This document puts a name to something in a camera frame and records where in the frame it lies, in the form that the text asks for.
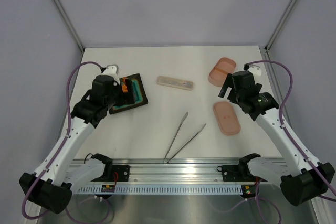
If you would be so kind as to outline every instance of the perforated metal strip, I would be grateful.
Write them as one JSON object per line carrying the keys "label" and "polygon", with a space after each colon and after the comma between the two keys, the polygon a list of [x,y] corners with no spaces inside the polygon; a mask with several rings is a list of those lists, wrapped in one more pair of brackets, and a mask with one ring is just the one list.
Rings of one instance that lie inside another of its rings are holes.
{"label": "perforated metal strip", "polygon": [[102,191],[102,185],[87,185],[75,194],[136,195],[241,195],[240,185],[117,185],[114,192]]}

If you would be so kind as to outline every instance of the gray wall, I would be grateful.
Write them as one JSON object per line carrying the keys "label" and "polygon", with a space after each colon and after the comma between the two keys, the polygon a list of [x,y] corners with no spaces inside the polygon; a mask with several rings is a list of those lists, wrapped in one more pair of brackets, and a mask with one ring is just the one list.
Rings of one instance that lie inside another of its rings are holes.
{"label": "gray wall", "polygon": [[[293,73],[287,108],[297,134],[322,162],[336,168],[335,18],[336,0],[300,0],[270,57]],[[288,77],[280,69],[278,74],[285,92]],[[331,206],[336,212],[336,204]]]}
{"label": "gray wall", "polygon": [[81,55],[51,0],[0,0],[1,223],[19,223],[18,180],[55,144]]}
{"label": "gray wall", "polygon": [[86,47],[264,45],[289,0],[61,0]]}

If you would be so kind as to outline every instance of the white table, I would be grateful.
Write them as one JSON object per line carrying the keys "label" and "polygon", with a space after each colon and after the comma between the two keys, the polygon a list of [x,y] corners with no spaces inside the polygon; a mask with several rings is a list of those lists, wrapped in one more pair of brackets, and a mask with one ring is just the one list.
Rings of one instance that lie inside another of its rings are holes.
{"label": "white table", "polygon": [[[221,133],[213,105],[226,101],[218,97],[220,88],[208,82],[207,76],[221,57],[236,61],[236,70],[247,62],[260,60],[257,46],[87,48],[83,60],[102,66],[118,64],[119,76],[140,73],[149,104],[108,115],[88,137],[76,158],[101,153],[111,158],[163,158],[185,112],[189,112],[168,155],[173,155],[204,123],[207,126],[176,158],[242,157],[256,152],[265,157],[280,157],[267,134],[241,109],[234,105],[241,132],[234,136]],[[256,82],[262,91],[272,93],[263,64]],[[94,65],[80,69],[71,98],[71,108],[91,88],[100,74]],[[194,82],[193,91],[159,86],[158,76]]]}

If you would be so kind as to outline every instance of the gray floor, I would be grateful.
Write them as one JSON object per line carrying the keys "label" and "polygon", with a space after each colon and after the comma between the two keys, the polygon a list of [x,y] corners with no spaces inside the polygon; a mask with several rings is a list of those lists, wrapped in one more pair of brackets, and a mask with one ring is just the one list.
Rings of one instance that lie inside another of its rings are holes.
{"label": "gray floor", "polygon": [[[274,187],[261,186],[260,196],[273,201],[280,209],[283,224],[316,224],[310,202],[299,207],[289,204]],[[68,209],[71,215],[81,222],[96,223],[106,214],[106,206],[97,200],[86,201],[92,196],[73,196]],[[235,195],[115,195],[109,201],[111,212],[104,223],[113,224],[261,224],[263,223],[255,201],[243,203],[234,211],[224,214],[242,198]],[[262,202],[263,214],[270,224],[277,224],[279,217],[272,206]],[[71,224],[65,214],[48,214],[39,224]]]}

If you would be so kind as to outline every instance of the robotic arm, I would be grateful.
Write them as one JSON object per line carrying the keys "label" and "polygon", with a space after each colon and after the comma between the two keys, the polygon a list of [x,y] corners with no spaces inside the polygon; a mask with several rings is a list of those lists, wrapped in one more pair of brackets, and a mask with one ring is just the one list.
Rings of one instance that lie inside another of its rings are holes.
{"label": "robotic arm", "polygon": [[281,125],[278,103],[271,94],[260,93],[262,85],[255,84],[253,74],[247,71],[248,68],[249,66],[246,66],[244,71],[228,74],[219,97],[223,98],[227,89],[231,88],[229,101],[238,104],[267,133],[282,154],[287,167],[273,164],[253,153],[239,160],[240,173],[245,178],[260,177],[278,186],[294,206],[325,193],[328,190],[327,185],[298,151],[283,127],[286,127],[301,149],[306,151],[309,160],[329,183],[335,173],[334,168],[330,163],[321,164],[300,141],[286,120],[284,125]]}
{"label": "robotic arm", "polygon": [[94,155],[71,173],[67,173],[67,170],[83,142],[106,117],[111,107],[135,103],[134,99],[130,99],[130,95],[133,95],[131,81],[125,80],[127,88],[123,89],[118,71],[117,65],[104,68],[102,74],[93,80],[92,89],[74,106],[71,131],[52,165],[46,169],[47,163],[59,151],[64,135],[34,173],[23,173],[19,183],[26,194],[36,176],[46,170],[29,195],[29,201],[58,214],[69,204],[72,193],[82,186],[99,177],[113,178],[112,159],[101,154]]}

